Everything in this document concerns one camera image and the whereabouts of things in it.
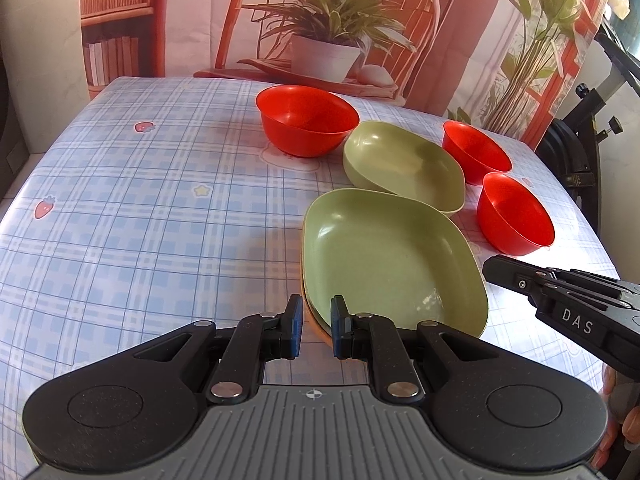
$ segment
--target green bowl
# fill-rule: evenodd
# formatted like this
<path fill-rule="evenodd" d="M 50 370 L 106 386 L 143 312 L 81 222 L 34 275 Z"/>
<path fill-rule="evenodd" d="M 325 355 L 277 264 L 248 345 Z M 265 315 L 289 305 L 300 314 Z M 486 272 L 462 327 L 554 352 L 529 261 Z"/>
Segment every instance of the green bowl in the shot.
<path fill-rule="evenodd" d="M 451 220 L 417 200 L 363 190 L 319 196 L 302 231 L 302 279 L 309 307 L 331 325 L 330 304 L 415 329 L 426 319 L 473 336 L 488 301 L 471 249 Z"/>
<path fill-rule="evenodd" d="M 360 123 L 343 153 L 344 171 L 355 187 L 413 198 L 447 216 L 465 205 L 465 175 L 456 159 L 404 128 Z"/>

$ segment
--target printed backdrop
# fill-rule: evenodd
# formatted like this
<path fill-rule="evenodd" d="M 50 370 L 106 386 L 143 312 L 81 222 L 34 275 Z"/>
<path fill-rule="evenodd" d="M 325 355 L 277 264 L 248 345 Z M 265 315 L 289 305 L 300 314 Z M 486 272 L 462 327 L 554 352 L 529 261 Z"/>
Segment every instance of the printed backdrop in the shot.
<path fill-rule="evenodd" d="M 124 75 L 306 84 L 533 147 L 606 1 L 81 0 L 84 65 L 92 97 Z"/>

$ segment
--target bookshelf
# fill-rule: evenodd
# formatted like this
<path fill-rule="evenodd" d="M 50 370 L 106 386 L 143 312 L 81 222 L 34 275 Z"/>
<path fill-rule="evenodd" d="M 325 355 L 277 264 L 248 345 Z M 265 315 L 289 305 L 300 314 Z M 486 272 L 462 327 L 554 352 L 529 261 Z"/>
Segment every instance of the bookshelf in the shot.
<path fill-rule="evenodd" d="M 120 76 L 164 76 L 165 0 L 80 0 L 91 99 Z"/>

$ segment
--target screw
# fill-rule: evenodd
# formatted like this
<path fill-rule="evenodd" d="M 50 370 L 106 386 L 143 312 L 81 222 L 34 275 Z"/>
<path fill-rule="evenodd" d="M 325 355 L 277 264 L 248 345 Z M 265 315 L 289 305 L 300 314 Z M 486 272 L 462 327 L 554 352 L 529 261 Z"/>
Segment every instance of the screw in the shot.
<path fill-rule="evenodd" d="M 233 399 L 242 394 L 242 386 L 238 383 L 216 383 L 211 387 L 211 393 L 221 399 Z"/>
<path fill-rule="evenodd" d="M 420 391 L 420 388 L 413 383 L 391 383 L 386 390 L 394 397 L 400 397 L 401 399 L 407 399 L 409 397 L 416 396 Z"/>

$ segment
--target table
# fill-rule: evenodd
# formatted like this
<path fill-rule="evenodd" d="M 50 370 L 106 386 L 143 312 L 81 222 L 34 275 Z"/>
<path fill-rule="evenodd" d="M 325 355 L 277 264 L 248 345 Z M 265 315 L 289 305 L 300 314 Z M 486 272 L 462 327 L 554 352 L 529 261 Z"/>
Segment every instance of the table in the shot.
<path fill-rule="evenodd" d="M 0 223 L 2 472 L 34 459 L 20 425 L 43 382 L 197 319 L 221 327 L 281 311 L 300 292 L 300 235 L 321 193 L 350 186 L 341 153 L 296 159 L 268 145 L 254 104 L 268 85 L 222 79 L 120 78 L 44 156 Z M 438 143 L 442 121 L 347 98 L 362 120 Z M 545 205 L 556 243 L 523 258 L 616 276 L 580 211 L 523 143 L 494 139 L 512 175 Z M 476 223 L 479 187 L 452 220 L 478 264 L 492 254 Z M 526 298 L 487 286 L 482 339 L 600 386 L 599 361 L 534 318 Z M 365 379 L 305 322 L 301 355 L 267 366 L 270 383 Z"/>

